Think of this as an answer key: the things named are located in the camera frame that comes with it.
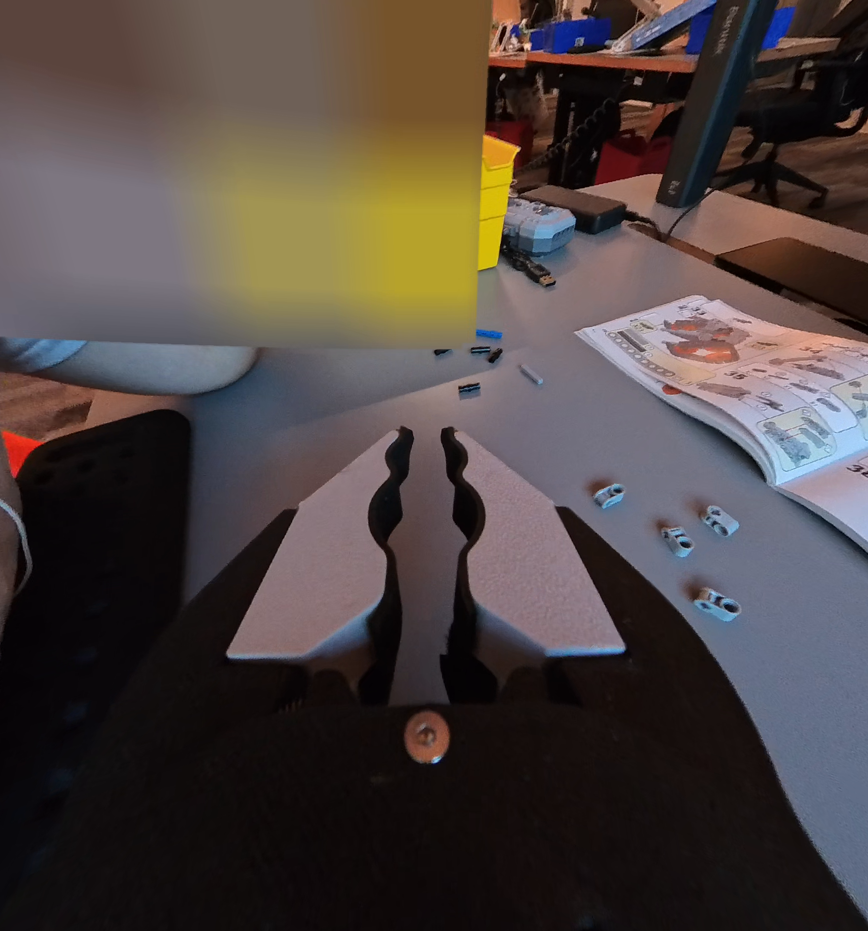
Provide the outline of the black power adapter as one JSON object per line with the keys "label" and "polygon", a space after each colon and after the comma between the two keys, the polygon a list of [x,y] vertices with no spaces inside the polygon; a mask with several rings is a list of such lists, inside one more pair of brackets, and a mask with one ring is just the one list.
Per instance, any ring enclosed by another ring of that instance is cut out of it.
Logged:
{"label": "black power adapter", "polygon": [[520,198],[568,210],[575,217],[576,231],[588,235],[601,234],[620,225],[627,212],[624,202],[556,185],[543,185],[520,193]]}

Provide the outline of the red bag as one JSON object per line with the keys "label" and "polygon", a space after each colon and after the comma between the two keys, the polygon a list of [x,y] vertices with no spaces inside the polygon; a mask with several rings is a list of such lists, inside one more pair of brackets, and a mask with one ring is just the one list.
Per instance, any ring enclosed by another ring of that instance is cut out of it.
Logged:
{"label": "red bag", "polygon": [[595,185],[648,174],[663,174],[673,141],[673,137],[668,135],[647,140],[634,130],[616,134],[601,148]]}

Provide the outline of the grey battery hub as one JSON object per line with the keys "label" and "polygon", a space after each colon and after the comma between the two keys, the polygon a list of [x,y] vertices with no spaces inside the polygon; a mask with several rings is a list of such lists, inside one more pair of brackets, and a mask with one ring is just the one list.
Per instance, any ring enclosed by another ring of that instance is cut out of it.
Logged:
{"label": "grey battery hub", "polygon": [[569,210],[512,197],[507,204],[502,245],[541,257],[565,247],[575,231],[576,218]]}

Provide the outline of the black office chair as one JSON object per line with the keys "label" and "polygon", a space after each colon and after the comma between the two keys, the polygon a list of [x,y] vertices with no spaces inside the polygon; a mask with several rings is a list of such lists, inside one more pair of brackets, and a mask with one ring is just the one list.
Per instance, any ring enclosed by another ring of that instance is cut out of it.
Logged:
{"label": "black office chair", "polygon": [[827,30],[839,39],[833,57],[806,65],[789,88],[744,95],[735,125],[752,140],[739,166],[716,172],[714,188],[752,180],[752,192],[765,190],[777,207],[782,180],[815,192],[812,209],[824,206],[827,188],[781,165],[778,153],[785,144],[853,136],[868,122],[868,2],[849,3]]}

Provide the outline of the wooden workbench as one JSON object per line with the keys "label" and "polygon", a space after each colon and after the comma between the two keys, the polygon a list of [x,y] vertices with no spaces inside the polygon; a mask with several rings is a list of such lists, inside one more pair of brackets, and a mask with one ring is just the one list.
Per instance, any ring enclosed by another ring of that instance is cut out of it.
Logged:
{"label": "wooden workbench", "polygon": [[545,89],[556,89],[556,115],[549,151],[517,170],[517,191],[545,182],[584,188],[596,181],[604,143],[621,129],[625,101],[655,106],[682,103],[698,64],[697,55],[677,51],[616,55],[608,52],[553,54],[545,51],[490,54],[487,118],[496,95],[514,78],[542,75]]}

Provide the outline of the yellow plastic bin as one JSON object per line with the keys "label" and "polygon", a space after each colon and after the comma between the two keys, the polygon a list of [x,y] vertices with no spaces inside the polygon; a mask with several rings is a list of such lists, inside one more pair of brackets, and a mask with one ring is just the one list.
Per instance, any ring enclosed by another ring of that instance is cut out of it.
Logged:
{"label": "yellow plastic bin", "polygon": [[515,160],[519,146],[485,134],[479,200],[478,271],[494,268],[499,259]]}

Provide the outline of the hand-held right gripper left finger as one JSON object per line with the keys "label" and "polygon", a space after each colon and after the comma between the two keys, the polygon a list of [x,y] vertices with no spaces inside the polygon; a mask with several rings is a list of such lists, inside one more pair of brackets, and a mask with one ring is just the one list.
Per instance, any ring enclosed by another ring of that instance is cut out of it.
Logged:
{"label": "hand-held right gripper left finger", "polygon": [[340,673],[362,704],[389,701],[402,629],[392,531],[414,436],[385,434],[303,499],[230,646],[232,661]]}

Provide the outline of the person's left forearm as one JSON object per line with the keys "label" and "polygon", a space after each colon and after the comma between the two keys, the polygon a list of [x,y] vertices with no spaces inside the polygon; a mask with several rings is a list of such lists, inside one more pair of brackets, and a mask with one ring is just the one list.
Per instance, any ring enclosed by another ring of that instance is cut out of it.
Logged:
{"label": "person's left forearm", "polygon": [[124,394],[193,396],[236,382],[259,353],[244,346],[90,342],[32,376]]}

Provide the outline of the bright orange object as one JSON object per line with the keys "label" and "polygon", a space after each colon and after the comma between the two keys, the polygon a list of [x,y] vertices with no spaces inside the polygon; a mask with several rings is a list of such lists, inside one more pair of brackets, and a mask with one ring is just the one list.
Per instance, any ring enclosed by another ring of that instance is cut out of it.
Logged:
{"label": "bright orange object", "polygon": [[16,478],[28,456],[43,444],[40,439],[21,436],[9,430],[0,431],[8,459],[11,476]]}

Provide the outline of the open instruction booklet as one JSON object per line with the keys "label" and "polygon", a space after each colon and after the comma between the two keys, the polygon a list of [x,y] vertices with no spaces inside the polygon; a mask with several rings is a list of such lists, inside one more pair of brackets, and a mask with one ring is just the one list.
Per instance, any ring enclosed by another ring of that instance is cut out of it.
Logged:
{"label": "open instruction booklet", "polygon": [[868,553],[868,343],[691,295],[576,337]]}

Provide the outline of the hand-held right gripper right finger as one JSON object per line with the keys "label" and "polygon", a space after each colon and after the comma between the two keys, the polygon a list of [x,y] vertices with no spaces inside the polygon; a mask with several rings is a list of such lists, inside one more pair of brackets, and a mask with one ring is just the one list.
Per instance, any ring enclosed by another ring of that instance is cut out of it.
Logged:
{"label": "hand-held right gripper right finger", "polygon": [[495,700],[521,668],[619,656],[625,642],[555,503],[472,436],[441,431],[465,537],[441,676],[452,704]]}

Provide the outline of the dark long panel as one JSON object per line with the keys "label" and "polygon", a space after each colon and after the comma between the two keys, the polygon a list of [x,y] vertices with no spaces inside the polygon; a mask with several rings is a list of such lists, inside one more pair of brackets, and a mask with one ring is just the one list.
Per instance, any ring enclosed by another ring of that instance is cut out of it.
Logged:
{"label": "dark long panel", "polygon": [[717,3],[658,188],[657,203],[687,208],[707,192],[776,6],[775,1]]}

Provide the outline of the flat blue box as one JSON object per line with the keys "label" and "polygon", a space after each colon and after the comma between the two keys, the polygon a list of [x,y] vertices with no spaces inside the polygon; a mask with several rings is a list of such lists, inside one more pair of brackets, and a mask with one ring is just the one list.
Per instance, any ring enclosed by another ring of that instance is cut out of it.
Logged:
{"label": "flat blue box", "polygon": [[715,1],[684,1],[662,10],[654,2],[632,2],[644,18],[623,35],[615,39],[610,52],[630,54],[649,46],[660,46],[688,27],[700,13],[715,6]]}

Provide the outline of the blue storage bin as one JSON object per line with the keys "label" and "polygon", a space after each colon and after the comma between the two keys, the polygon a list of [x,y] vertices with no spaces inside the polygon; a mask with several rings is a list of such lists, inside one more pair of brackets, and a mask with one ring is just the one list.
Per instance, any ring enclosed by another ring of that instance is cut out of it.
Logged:
{"label": "blue storage bin", "polygon": [[544,28],[541,51],[551,54],[568,53],[574,48],[598,51],[612,38],[610,17],[582,17],[550,22]]}
{"label": "blue storage bin", "polygon": [[774,49],[788,34],[798,1],[779,1],[761,43],[761,51]]}

